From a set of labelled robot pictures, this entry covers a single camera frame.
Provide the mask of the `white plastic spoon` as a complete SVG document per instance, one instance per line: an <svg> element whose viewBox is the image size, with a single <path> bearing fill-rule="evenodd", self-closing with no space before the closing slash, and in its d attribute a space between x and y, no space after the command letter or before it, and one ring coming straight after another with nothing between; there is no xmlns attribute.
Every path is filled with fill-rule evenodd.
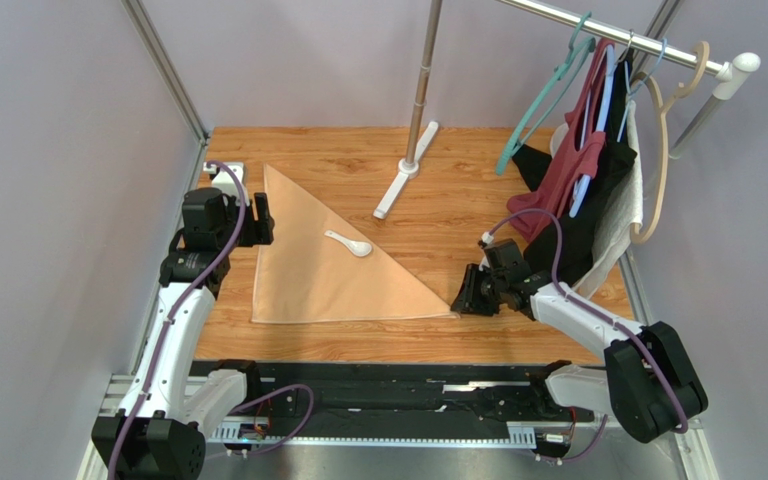
<svg viewBox="0 0 768 480"><path fill-rule="evenodd" d="M333 230L326 230L324 236L340 243L357 258L367 257L373 252L373 247L369 242L352 240Z"/></svg>

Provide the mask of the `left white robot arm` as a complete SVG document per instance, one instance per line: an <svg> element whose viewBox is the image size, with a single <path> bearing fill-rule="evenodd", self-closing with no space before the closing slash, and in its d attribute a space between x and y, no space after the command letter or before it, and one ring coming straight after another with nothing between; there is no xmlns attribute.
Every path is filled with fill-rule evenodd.
<svg viewBox="0 0 768 480"><path fill-rule="evenodd" d="M185 194L182 225L159 270L155 316L139 367L91 440L110 479L196 479L206 442L229 411L259 392L255 363L225 360L187 394L201 331L212 312L230 253L269 245L274 220L265 193L252 197L207 187Z"/></svg>

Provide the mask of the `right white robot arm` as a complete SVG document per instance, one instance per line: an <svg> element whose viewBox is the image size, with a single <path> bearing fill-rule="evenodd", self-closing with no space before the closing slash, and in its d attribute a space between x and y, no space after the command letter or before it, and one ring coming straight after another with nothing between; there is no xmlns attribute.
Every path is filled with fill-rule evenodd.
<svg viewBox="0 0 768 480"><path fill-rule="evenodd" d="M560 363L550 370L544 385L555 404L608 414L640 443L708 410L708 394L672 326L612 314L550 271L532 269L512 240L486 246L483 261L466 266L451 309L493 317L503 306L601 357L599 368Z"/></svg>

